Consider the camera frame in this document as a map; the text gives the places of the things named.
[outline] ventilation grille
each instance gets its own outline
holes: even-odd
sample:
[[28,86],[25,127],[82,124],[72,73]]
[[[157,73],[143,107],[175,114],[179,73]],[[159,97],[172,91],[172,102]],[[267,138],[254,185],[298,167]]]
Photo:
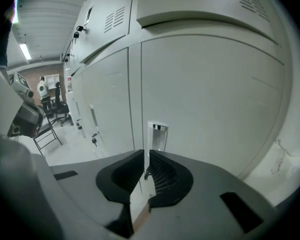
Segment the ventilation grille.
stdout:
[[125,8],[122,7],[119,10],[117,10],[114,14],[114,22],[113,22],[113,27],[118,26],[119,24],[124,22],[124,15],[125,15]]
[[122,7],[105,18],[104,33],[124,22],[126,7]]
[[105,18],[104,33],[112,29],[113,22],[114,22],[114,13],[111,13],[108,17]]
[[252,13],[258,14],[261,18],[270,22],[265,8],[261,4],[260,0],[238,0],[241,7],[249,10]]

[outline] ceiling light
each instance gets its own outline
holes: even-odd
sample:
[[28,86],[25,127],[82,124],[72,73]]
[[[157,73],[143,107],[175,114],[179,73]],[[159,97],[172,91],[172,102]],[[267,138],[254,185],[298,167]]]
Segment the ceiling light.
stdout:
[[18,10],[17,10],[18,5],[17,4],[18,4],[18,0],[14,0],[14,16],[13,16],[12,24],[19,22]]
[[30,56],[30,53],[28,51],[28,48],[27,48],[27,45],[25,43],[23,44],[20,44],[20,48],[23,52],[23,55],[24,57],[27,59],[27,60],[31,60],[31,56]]

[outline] cabinet door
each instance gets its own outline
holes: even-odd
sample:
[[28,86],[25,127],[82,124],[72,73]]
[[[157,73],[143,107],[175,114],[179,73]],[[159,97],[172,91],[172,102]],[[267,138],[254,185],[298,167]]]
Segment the cabinet door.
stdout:
[[86,137],[90,138],[90,136],[94,133],[94,129],[89,120],[88,111],[86,107],[86,101],[85,101],[84,90],[82,85],[83,84],[82,74],[72,78],[71,83],[72,83],[75,105],[77,106],[79,117],[81,118],[80,124],[82,125]]
[[138,0],[136,20],[149,25],[186,19],[244,26],[273,40],[274,10],[267,0]]
[[[92,0],[84,0],[81,10],[78,14],[76,23],[74,24],[71,37],[73,37],[74,33],[77,32],[78,26],[83,26],[85,24],[85,20],[86,20],[91,2],[92,2]],[[79,38],[77,38],[76,40],[72,39],[72,43],[70,46],[70,54],[71,55],[70,55],[70,63],[69,63],[71,73],[76,71],[81,66],[81,64],[79,63],[80,62],[80,51],[82,50],[82,45],[80,44],[80,42],[83,39],[82,38],[83,35],[84,35],[83,31],[81,31],[81,32],[79,32]]]
[[166,152],[239,175],[272,130],[283,76],[277,60],[234,40],[198,35],[142,43],[144,147],[147,122],[159,122],[169,127]]
[[85,26],[80,32],[78,62],[84,63],[106,45],[129,33],[132,0],[91,0],[78,25]]
[[89,117],[108,156],[134,149],[128,87],[128,49],[95,63],[82,74]]

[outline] black chair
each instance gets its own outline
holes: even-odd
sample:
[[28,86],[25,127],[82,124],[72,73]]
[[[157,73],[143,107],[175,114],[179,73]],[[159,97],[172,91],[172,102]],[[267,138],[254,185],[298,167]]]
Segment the black chair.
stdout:
[[[50,144],[51,142],[53,142],[54,140],[58,140],[58,141],[60,142],[60,144],[62,145],[60,139],[58,138],[58,136],[57,136],[57,134],[56,134],[56,132],[55,132],[55,130],[54,130],[54,128],[53,128],[53,125],[52,125],[51,122],[49,121],[49,118],[46,117],[46,119],[48,120],[48,123],[42,125],[42,126],[40,127],[38,136],[35,137],[35,138],[33,138],[33,141],[34,141],[36,147],[38,148],[38,150],[39,150],[39,152],[40,152],[40,154],[41,154],[42,156],[44,156],[44,155],[42,154],[41,150],[42,150],[46,145],[48,145],[48,144]],[[41,138],[40,140],[37,140],[37,138],[41,137],[42,135],[44,135],[45,133],[47,133],[47,132],[49,132],[49,131],[51,131],[51,133],[47,134],[46,136],[44,136],[44,137]],[[39,144],[38,144],[38,142],[42,141],[45,137],[47,137],[47,136],[49,136],[49,135],[51,135],[51,134],[53,135],[54,139],[51,140],[49,143],[45,144],[44,146],[40,147]]]
[[[60,82],[57,82],[55,84],[55,100],[54,100],[54,105],[55,107],[53,108],[54,113],[56,114],[56,120],[57,121],[61,121],[61,126],[64,126],[64,123],[66,121],[70,121],[71,125],[73,126],[74,123],[72,121],[71,116],[69,115],[69,108],[67,103],[64,102],[60,102]],[[62,117],[58,117],[58,114],[64,114],[64,116]]]

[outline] office chair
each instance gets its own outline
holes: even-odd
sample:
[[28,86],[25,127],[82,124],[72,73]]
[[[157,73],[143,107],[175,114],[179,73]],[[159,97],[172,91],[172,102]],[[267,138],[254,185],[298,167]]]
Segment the office chair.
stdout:
[[[60,82],[57,82],[55,84],[55,100],[54,100],[54,113],[56,114],[56,120],[57,121],[61,121],[61,126],[64,126],[64,123],[66,121],[69,121],[70,120],[70,123],[71,125],[73,126],[74,123],[72,121],[72,118],[71,116],[69,115],[69,108],[68,108],[68,105],[67,103],[64,101],[64,102],[60,102]],[[64,116],[62,117],[58,117],[58,114],[64,114]]]

